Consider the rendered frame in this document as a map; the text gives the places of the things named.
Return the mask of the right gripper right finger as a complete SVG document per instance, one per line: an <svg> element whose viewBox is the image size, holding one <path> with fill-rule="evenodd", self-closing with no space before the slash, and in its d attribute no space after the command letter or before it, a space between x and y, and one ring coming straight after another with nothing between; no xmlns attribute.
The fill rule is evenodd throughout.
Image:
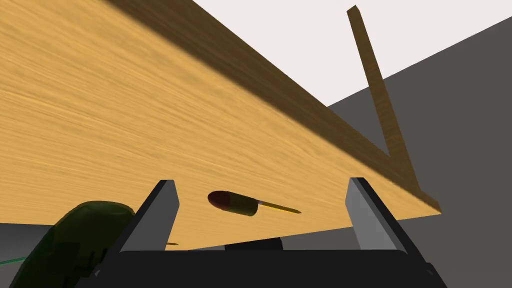
<svg viewBox="0 0 512 288"><path fill-rule="evenodd" d="M407 251L396 219L365 178L349 179L345 206L362 250Z"/></svg>

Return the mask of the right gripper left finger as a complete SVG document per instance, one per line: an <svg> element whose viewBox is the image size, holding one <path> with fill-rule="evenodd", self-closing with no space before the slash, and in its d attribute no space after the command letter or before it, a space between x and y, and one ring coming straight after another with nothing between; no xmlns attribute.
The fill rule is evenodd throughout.
<svg viewBox="0 0 512 288"><path fill-rule="evenodd" d="M160 180L122 232L119 250L165 250L179 207L175 182Z"/></svg>

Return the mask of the dark green rounded object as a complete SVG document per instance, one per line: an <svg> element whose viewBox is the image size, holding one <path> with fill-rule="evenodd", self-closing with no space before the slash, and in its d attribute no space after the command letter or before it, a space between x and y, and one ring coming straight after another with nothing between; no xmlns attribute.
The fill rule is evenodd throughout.
<svg viewBox="0 0 512 288"><path fill-rule="evenodd" d="M75 288L103 261L134 214L118 202L79 204L47 231L9 288Z"/></svg>

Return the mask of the light wooden table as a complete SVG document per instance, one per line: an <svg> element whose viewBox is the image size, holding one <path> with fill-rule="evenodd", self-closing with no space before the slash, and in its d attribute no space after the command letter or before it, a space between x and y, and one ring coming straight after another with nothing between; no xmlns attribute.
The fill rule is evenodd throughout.
<svg viewBox="0 0 512 288"><path fill-rule="evenodd" d="M197 249L351 226L351 177L395 218L438 215L409 168L193 0L0 0L0 223L138 209L174 180ZM229 191L299 210L223 211Z"/></svg>

